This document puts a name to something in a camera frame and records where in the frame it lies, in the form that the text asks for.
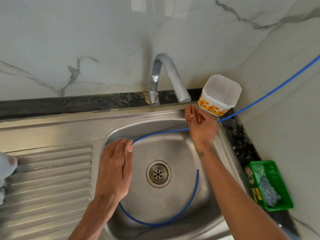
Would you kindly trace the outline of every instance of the faucet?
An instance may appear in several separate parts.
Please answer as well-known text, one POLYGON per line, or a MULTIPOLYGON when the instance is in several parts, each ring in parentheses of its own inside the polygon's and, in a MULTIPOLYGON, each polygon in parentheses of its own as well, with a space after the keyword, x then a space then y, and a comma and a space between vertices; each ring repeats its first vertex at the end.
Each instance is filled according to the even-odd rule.
POLYGON ((183 85, 183 82, 177 71, 176 66, 174 65, 173 60, 166 53, 160 53, 155 57, 152 66, 151 84, 149 87, 149 97, 151 106, 159 106, 160 104, 158 96, 158 81, 162 65, 164 66, 167 75, 171 81, 178 102, 190 102, 191 97, 183 85))

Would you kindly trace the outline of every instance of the ribbed drainboard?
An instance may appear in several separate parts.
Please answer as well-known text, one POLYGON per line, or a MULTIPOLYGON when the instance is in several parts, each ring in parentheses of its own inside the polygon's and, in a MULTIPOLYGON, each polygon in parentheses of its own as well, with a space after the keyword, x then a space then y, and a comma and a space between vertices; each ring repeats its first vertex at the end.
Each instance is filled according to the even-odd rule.
POLYGON ((90 201, 90 145, 10 153, 19 159, 0 206, 0 239, 67 239, 90 201))

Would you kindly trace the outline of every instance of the drain strainer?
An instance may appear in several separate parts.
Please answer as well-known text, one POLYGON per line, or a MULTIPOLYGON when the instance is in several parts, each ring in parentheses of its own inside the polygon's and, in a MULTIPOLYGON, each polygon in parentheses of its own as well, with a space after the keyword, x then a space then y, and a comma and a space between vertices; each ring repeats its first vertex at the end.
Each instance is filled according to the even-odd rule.
POLYGON ((146 169, 146 179, 155 188, 163 188, 171 181, 171 168, 165 161, 156 160, 146 169))

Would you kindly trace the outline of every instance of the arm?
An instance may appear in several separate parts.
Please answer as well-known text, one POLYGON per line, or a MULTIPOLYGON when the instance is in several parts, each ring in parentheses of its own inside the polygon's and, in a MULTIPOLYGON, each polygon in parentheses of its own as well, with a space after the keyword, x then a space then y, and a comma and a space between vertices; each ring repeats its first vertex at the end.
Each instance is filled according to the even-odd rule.
POLYGON ((131 144, 131 140, 121 139, 104 148, 94 199, 89 203, 69 240, 98 239, 118 203, 128 193, 132 177, 133 148, 131 144))
POLYGON ((198 124, 190 116, 189 128, 195 149, 202 161, 221 212, 235 240, 288 240, 286 234, 238 185, 211 145, 218 131, 217 121, 198 110, 205 121, 198 124))

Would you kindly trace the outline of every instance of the green plastic tray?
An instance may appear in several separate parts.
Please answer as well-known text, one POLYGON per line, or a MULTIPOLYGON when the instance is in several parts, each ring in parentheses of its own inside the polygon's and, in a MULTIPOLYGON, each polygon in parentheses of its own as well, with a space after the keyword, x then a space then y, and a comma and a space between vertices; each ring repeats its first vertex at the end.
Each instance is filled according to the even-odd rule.
POLYGON ((249 165, 245 167, 244 173, 248 180, 252 198, 262 208, 265 208, 266 210, 273 212, 280 210, 288 210, 294 207, 290 195, 280 177, 278 168, 274 161, 251 161, 249 165), (263 195, 257 183, 256 176, 254 174, 254 171, 252 170, 253 165, 261 164, 264 166, 266 177, 268 178, 271 186, 281 196, 281 200, 277 202, 274 208, 267 206, 266 202, 264 201, 263 195))

